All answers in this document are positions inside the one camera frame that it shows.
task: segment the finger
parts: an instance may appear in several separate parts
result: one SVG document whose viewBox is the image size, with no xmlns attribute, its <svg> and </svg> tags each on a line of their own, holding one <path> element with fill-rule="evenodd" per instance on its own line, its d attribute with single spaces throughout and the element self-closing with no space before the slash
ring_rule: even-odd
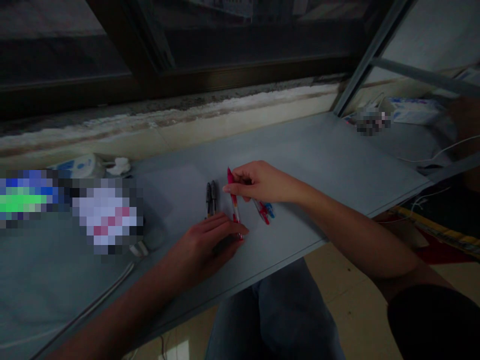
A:
<svg viewBox="0 0 480 360">
<path fill-rule="evenodd" d="M 208 275 L 211 276 L 220 270 L 231 258 L 234 257 L 235 253 L 244 244 L 244 240 L 236 240 L 232 242 L 225 250 L 223 250 L 217 256 L 212 257 L 208 266 Z"/>
<path fill-rule="evenodd" d="M 240 178 L 240 184 L 252 185 L 252 182 L 250 180 L 246 181 L 245 179 Z M 245 201 L 246 203 L 248 203 L 251 199 L 250 197 L 247 197 L 247 196 L 242 196 L 242 198 L 243 198 L 243 201 Z"/>
<path fill-rule="evenodd" d="M 224 193 L 240 195 L 245 198 L 254 198 L 257 188 L 258 188 L 257 185 L 244 185 L 241 183 L 231 183 L 231 184 L 225 185 L 222 190 Z"/>
<path fill-rule="evenodd" d="M 242 235 L 247 235 L 249 233 L 249 230 L 242 224 L 239 224 L 233 221 L 228 221 L 204 233 L 203 236 L 206 239 L 206 241 L 209 243 L 210 250 L 212 250 L 214 246 L 217 245 L 218 242 L 223 238 L 225 238 L 227 235 L 238 234 L 238 233 Z"/>
<path fill-rule="evenodd" d="M 203 220 L 202 222 L 200 222 L 199 225 L 211 223 L 212 221 L 215 221 L 215 220 L 217 220 L 217 219 L 219 219 L 219 218 L 227 218 L 227 219 L 228 219 L 229 217 L 228 217 L 227 215 L 225 215 L 225 213 L 222 212 L 222 211 L 221 211 L 221 212 L 217 212 L 215 215 L 210 216 L 209 218 L 207 218 L 207 219 Z"/>
<path fill-rule="evenodd" d="M 233 178 L 235 181 L 239 181 L 240 178 L 243 179 L 251 179 L 252 178 L 252 172 L 254 169 L 254 164 L 255 161 L 246 163 L 245 165 L 239 166 L 234 168 L 231 173 L 233 174 Z"/>
<path fill-rule="evenodd" d="M 230 219 L 228 218 L 227 215 L 223 214 L 224 216 L 220 216 L 218 218 L 216 218 L 215 220 L 213 221 L 209 221 L 209 222 L 205 222 L 205 223 L 202 223 L 200 225 L 200 231 L 202 233 L 207 233 L 209 232 L 210 230 L 213 230 L 215 228 L 218 228 L 220 225 L 224 224 L 224 223 L 228 223 L 230 221 Z"/>
</svg>

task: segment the red pen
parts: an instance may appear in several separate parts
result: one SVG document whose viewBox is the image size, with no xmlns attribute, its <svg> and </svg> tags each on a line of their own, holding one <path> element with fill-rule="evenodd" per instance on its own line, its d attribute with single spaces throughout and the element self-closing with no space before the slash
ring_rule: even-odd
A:
<svg viewBox="0 0 480 360">
<path fill-rule="evenodd" d="M 228 168 L 227 173 L 226 173 L 226 178 L 228 179 L 229 184 L 233 184 L 235 182 L 234 180 L 234 175 L 230 171 L 230 168 Z M 235 223 L 241 224 L 240 222 L 240 212 L 239 212 L 239 205 L 237 203 L 237 195 L 230 194 L 231 197 L 231 204 L 233 206 L 233 221 Z M 242 240 L 244 237 L 241 233 L 238 233 L 238 238 Z"/>
<path fill-rule="evenodd" d="M 269 211 L 267 210 L 267 208 L 258 200 L 255 200 L 255 199 L 252 199 L 252 200 L 262 220 L 265 222 L 265 224 L 270 225 Z"/>
</svg>

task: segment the black pen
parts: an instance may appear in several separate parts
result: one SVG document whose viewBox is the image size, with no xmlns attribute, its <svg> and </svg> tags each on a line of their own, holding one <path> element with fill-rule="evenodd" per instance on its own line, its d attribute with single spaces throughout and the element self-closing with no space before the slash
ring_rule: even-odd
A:
<svg viewBox="0 0 480 360">
<path fill-rule="evenodd" d="M 206 184 L 206 217 L 209 218 L 212 212 L 212 188 L 210 183 Z"/>
<path fill-rule="evenodd" d="M 211 200 L 213 202 L 213 215 L 217 213 L 217 184 L 214 180 L 210 183 L 211 188 Z"/>
</svg>

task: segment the black sleeve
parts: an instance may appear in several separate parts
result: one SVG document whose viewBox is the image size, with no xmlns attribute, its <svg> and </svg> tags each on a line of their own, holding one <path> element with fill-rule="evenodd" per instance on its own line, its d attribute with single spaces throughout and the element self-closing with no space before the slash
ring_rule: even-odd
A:
<svg viewBox="0 0 480 360">
<path fill-rule="evenodd" d="M 480 307 L 455 290 L 405 289 L 390 302 L 388 322 L 405 360 L 480 358 Z"/>
</svg>

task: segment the window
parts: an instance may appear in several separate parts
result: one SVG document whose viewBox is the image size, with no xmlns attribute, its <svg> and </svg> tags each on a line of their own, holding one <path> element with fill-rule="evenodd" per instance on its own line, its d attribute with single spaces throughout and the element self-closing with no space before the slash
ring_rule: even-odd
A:
<svg viewBox="0 0 480 360">
<path fill-rule="evenodd" d="M 4 1 L 0 19 L 3 87 L 131 74 L 84 0 Z"/>
<path fill-rule="evenodd" d="M 6 0 L 3 119 L 352 72 L 392 0 Z"/>
</svg>

